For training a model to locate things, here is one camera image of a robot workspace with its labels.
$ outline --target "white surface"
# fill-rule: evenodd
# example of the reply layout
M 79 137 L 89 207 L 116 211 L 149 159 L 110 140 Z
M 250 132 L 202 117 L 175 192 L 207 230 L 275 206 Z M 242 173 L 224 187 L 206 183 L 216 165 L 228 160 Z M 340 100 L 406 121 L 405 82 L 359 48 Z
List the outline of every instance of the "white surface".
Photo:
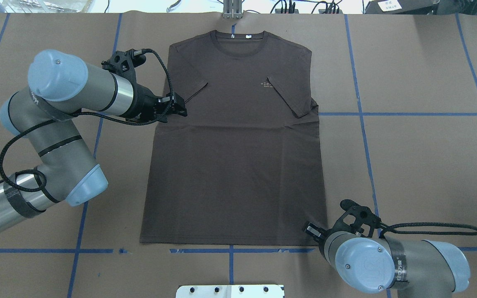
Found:
M 176 291 L 176 298 L 284 298 L 284 285 L 210 285 L 181 286 Z
M 381 1 L 378 2 L 378 5 L 382 11 L 396 11 L 402 9 L 402 6 L 397 0 Z
M 166 9 L 174 4 L 176 0 L 110 0 L 110 7 L 107 12 L 121 13 L 131 10 L 142 12 L 161 12 L 165 13 Z M 277 0 L 245 0 L 242 3 L 243 10 L 254 10 L 260 13 L 270 13 L 271 8 Z M 362 1 L 361 0 L 342 0 L 339 2 L 340 9 L 345 14 L 361 14 Z M 108 0 L 94 0 L 89 12 L 103 13 L 108 5 Z M 316 4 L 310 2 L 296 2 L 296 9 L 300 14 L 307 14 L 312 12 Z M 276 8 L 281 8 L 281 4 L 277 4 Z M 319 9 L 324 9 L 325 4 L 320 4 L 316 7 L 314 13 L 318 13 Z M 182 0 L 171 13 L 201 13 L 201 12 L 222 12 L 223 5 L 216 0 Z

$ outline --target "white label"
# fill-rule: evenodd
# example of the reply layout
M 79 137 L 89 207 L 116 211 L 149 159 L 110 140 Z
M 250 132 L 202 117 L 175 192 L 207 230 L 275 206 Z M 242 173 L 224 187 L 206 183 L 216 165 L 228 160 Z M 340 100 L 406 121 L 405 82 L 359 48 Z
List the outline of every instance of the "white label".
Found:
M 380 6 L 380 9 L 382 11 L 396 11 L 396 10 L 402 9 L 402 6 L 399 4 L 399 1 L 397 0 L 387 0 L 387 1 L 378 2 L 378 5 Z

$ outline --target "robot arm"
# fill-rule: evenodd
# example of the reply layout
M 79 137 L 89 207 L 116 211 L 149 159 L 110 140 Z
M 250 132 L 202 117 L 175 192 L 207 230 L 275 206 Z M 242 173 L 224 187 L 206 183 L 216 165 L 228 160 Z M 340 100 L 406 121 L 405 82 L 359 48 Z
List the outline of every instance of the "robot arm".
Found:
M 173 92 L 162 98 L 136 83 L 134 68 L 150 49 L 117 51 L 103 69 L 56 50 L 36 55 L 28 73 L 29 86 L 0 109 L 3 126 L 32 143 L 42 164 L 17 172 L 0 183 L 0 232 L 43 213 L 66 200 L 71 206 L 97 196 L 108 181 L 72 122 L 82 108 L 127 119 L 132 125 L 166 122 L 166 114 L 187 115 L 184 100 Z M 2 171 L 0 156 L 0 174 Z
M 456 246 L 430 240 L 400 241 L 383 237 L 383 233 L 379 239 L 372 239 L 376 228 L 397 231 L 383 224 L 368 207 L 351 200 L 343 200 L 340 206 L 346 213 L 332 229 L 324 230 L 308 222 L 304 230 L 318 242 L 322 256 L 350 286 L 370 294 L 391 288 L 398 290 L 399 298 L 451 298 L 452 293 L 469 286 L 469 263 Z M 350 225 L 343 221 L 348 215 L 355 218 Z M 364 224 L 370 228 L 367 236 L 362 234 Z M 470 225 L 441 225 L 472 228 L 476 232 L 459 233 L 477 235 L 477 228 Z

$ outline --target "light blue joint cover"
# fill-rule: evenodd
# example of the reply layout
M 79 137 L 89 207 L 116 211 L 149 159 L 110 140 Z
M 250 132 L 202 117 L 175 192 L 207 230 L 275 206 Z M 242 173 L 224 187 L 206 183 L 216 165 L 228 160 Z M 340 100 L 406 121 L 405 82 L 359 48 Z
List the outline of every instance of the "light blue joint cover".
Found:
M 5 127 L 14 136 L 17 136 L 19 135 L 19 130 L 17 130 L 12 124 L 12 121 L 10 121 L 10 115 L 8 114 L 8 105 L 10 104 L 11 98 L 9 98 L 0 108 L 0 121 L 3 127 Z
M 66 198 L 70 206 L 75 207 L 98 196 L 108 187 L 108 181 L 98 164 L 91 169 Z
M 51 101 L 74 97 L 87 82 L 86 63 L 77 56 L 43 50 L 34 57 L 27 76 L 32 92 Z
M 386 290 L 395 276 L 395 264 L 385 247 L 369 238 L 353 238 L 336 251 L 336 270 L 353 288 L 375 294 Z
M 447 242 L 424 241 L 433 245 L 441 253 L 450 270 L 452 270 L 452 275 L 454 275 L 454 281 L 456 282 L 456 288 L 452 292 L 465 291 L 469 287 L 470 267 L 462 251 L 455 245 Z

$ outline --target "shirt neckline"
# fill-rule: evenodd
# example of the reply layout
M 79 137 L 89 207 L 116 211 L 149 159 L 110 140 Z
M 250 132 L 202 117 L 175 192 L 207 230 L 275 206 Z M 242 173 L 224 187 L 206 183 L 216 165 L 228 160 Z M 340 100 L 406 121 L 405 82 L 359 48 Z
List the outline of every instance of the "shirt neckline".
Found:
M 267 38 L 269 36 L 269 33 L 266 32 L 266 31 L 263 31 L 261 33 L 258 33 L 258 34 L 235 34 L 235 38 L 234 39 L 241 39 L 241 40 L 261 40 L 259 46 L 254 50 L 254 51 L 250 51 L 248 53 L 233 53 L 231 51 L 228 51 L 227 49 L 225 49 L 222 45 L 220 45 L 220 42 L 218 42 L 218 38 L 225 38 L 225 39 L 231 39 L 231 34 L 229 33 L 224 33 L 224 32 L 219 32 L 219 31 L 216 31 L 216 30 L 213 30 L 210 32 L 210 36 L 211 36 L 211 41 L 212 41 L 212 44 L 214 45 L 214 47 L 216 47 L 217 50 L 219 50 L 220 52 L 222 52 L 223 54 L 227 55 L 227 56 L 231 56 L 231 57 L 252 57 L 252 56 L 255 56 L 257 55 L 257 53 L 259 53 L 266 45 L 266 41 L 267 41 Z

